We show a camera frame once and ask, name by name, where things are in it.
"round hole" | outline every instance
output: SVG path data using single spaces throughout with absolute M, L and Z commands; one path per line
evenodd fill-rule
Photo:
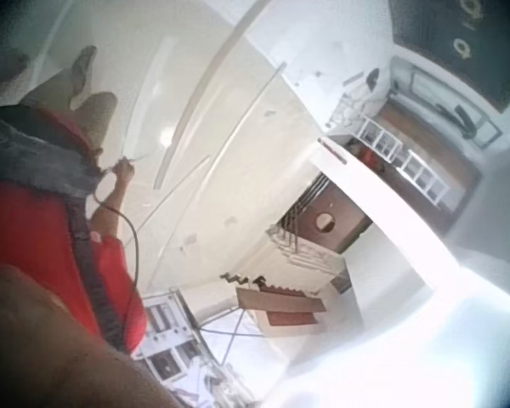
M 334 217 L 328 212 L 322 212 L 315 218 L 315 228 L 319 232 L 327 233 L 331 232 L 334 229 L 336 221 Z

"black cable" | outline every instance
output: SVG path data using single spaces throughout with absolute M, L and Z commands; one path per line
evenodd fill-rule
M 124 219 L 127 222 L 127 224 L 130 227 L 130 229 L 132 230 L 132 232 L 133 232 L 134 252 L 135 252 L 134 280 L 133 280 L 132 290 L 130 291 L 130 295 L 128 296 L 127 308 L 125 310 L 125 315 L 123 316 L 123 321 L 122 321 L 122 335 L 123 335 L 123 338 L 125 340 L 125 345 L 126 345 L 126 342 L 127 342 L 127 333 L 126 333 L 126 330 L 127 330 L 128 313 L 130 312 L 130 306 L 131 306 L 131 303 L 133 301 L 134 293 L 136 292 L 136 287 L 138 286 L 138 275 L 139 275 L 139 244 L 138 244 L 138 234 L 136 234 L 136 229 L 134 228 L 133 223 L 130 222 L 130 219 L 128 219 L 125 214 L 123 214 L 119 210 L 116 210 L 113 207 L 108 206 L 107 204 L 104 204 L 101 200 L 96 198 L 96 193 L 93 193 L 93 198 L 103 208 L 105 208 L 106 210 L 111 211 L 112 213 L 117 214 L 119 217 Z

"man's leg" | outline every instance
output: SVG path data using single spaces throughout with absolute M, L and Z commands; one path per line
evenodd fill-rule
M 71 68 L 62 70 L 32 89 L 20 103 L 22 105 L 37 106 L 72 118 L 71 100 L 85 87 L 87 72 L 95 55 L 95 46 L 90 45 L 84 48 Z
M 111 117 L 117 107 L 117 97 L 112 92 L 100 92 L 89 96 L 74 112 L 77 126 L 90 139 L 93 148 L 104 142 Z

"man's hand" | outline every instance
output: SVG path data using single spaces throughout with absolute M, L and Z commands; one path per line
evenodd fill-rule
M 126 157 L 118 161 L 111 171 L 117 176 L 116 185 L 121 187 L 127 187 L 135 173 L 134 166 Z

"foot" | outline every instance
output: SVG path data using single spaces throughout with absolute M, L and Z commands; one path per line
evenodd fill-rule
M 83 88 L 85 88 L 87 73 L 96 56 L 96 50 L 97 48 L 94 45 L 85 47 L 71 66 L 74 95 L 80 94 Z

